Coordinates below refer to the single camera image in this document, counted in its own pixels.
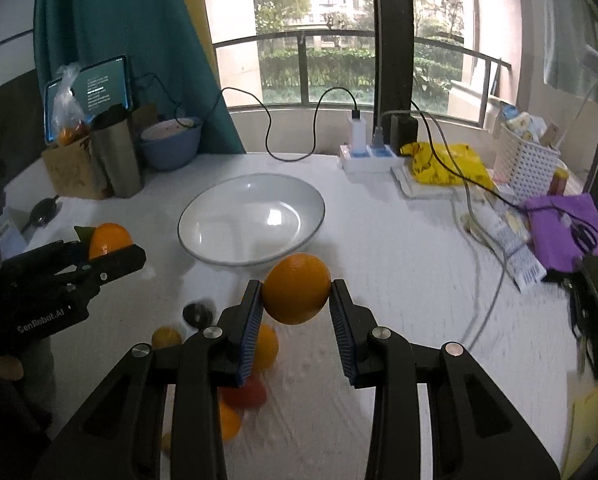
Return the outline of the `white perforated basket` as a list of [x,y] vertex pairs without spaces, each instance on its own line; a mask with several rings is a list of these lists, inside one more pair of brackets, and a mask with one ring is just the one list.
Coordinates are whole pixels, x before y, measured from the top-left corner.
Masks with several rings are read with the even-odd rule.
[[497,126],[494,148],[494,181],[507,184],[522,202],[548,194],[559,151],[524,140],[504,124]]

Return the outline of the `purple cloth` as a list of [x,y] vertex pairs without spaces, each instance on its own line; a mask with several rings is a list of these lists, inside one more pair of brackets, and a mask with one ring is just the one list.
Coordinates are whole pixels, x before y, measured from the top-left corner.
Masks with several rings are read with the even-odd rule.
[[598,207],[590,194],[529,198],[523,211],[534,255],[549,272],[571,274],[584,256],[598,256]]

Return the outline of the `tablet with lit screen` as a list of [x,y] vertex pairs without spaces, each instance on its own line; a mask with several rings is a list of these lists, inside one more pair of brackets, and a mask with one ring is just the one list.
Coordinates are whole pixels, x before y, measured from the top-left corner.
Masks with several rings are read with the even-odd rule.
[[[52,145],[56,134],[52,126],[52,107],[58,92],[61,78],[55,78],[45,84],[44,105],[44,142]],[[125,55],[101,61],[81,68],[71,85],[72,96],[82,107],[85,117],[92,119],[110,106],[121,104],[127,110],[133,107],[130,65]]]

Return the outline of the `plastic bag of fruit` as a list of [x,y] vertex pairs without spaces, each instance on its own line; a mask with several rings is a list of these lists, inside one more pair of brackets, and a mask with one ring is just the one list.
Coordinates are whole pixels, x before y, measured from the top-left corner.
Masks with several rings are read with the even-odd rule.
[[66,146],[85,138],[90,133],[86,115],[73,93],[73,84],[80,75],[80,65],[72,63],[60,67],[57,93],[52,99],[52,131],[58,146]]

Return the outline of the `black power adapter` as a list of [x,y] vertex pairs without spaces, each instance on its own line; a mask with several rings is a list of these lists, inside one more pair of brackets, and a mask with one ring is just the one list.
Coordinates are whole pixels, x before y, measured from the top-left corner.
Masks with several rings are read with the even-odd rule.
[[402,157],[401,148],[417,141],[418,121],[411,114],[393,114],[390,117],[390,148]]

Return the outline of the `hanging blue-grey towel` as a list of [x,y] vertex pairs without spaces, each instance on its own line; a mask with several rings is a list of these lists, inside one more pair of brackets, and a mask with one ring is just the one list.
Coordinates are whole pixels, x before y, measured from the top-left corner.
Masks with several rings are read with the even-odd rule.
[[597,101],[596,79],[581,64],[587,46],[598,46],[598,11],[592,2],[544,0],[543,82]]

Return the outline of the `white charger adapter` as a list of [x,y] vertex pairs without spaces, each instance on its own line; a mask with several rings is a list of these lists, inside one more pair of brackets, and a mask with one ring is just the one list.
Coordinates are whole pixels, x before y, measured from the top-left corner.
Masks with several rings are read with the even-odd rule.
[[366,151],[366,122],[360,110],[354,108],[350,116],[349,150],[355,157],[367,155]]

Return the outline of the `orange mandarin with leaf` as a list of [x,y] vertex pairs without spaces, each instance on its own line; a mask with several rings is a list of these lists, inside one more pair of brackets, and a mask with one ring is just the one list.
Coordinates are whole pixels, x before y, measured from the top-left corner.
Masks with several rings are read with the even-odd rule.
[[87,246],[88,258],[96,258],[127,248],[133,244],[130,232],[118,223],[107,222],[100,226],[75,226],[76,235]]

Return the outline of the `teal curtain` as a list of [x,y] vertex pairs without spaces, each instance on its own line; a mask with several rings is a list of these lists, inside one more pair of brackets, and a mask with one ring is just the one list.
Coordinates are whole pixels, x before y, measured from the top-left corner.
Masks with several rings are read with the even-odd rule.
[[41,86],[61,66],[125,55],[134,102],[199,118],[200,152],[244,153],[185,0],[35,0],[33,29]]

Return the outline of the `red tomato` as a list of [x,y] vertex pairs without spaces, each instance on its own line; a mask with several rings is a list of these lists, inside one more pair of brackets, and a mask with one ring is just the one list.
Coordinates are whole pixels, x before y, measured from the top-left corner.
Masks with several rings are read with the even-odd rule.
[[234,410],[257,410],[267,403],[267,388],[259,376],[250,376],[239,388],[221,388],[221,399]]

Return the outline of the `small orange mandarin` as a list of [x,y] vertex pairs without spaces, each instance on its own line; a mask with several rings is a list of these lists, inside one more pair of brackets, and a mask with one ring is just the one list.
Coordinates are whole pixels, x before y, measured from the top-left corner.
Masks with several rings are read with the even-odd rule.
[[277,322],[299,325],[322,310],[330,290],[331,274],[320,258],[292,254],[267,274],[262,286],[264,309]]

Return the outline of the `yellow plastic bag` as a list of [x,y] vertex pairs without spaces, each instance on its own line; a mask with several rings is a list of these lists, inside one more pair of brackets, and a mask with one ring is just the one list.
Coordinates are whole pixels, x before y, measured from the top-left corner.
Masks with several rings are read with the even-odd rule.
[[419,184],[456,186],[463,183],[493,189],[493,182],[480,156],[467,144],[413,142],[400,154],[411,159],[411,171]]

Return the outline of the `yellow-green small fruit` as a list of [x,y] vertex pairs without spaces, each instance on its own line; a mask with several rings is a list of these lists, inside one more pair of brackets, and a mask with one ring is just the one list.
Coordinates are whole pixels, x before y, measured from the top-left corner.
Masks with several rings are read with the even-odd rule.
[[182,342],[180,332],[172,326],[161,326],[151,335],[151,347],[154,350],[178,346]]

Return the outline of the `large orange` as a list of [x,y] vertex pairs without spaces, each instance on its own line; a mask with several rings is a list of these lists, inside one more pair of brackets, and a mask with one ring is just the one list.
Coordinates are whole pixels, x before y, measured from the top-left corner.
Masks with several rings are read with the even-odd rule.
[[269,370],[276,361],[278,350],[279,343],[275,330],[271,326],[262,324],[256,341],[252,373],[261,374]]

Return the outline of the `dark purple plum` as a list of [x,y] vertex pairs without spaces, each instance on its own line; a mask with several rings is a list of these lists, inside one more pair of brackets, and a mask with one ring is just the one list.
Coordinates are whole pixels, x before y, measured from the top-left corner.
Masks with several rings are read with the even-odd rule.
[[202,302],[186,304],[182,316],[185,323],[195,330],[204,330],[213,324],[213,311]]

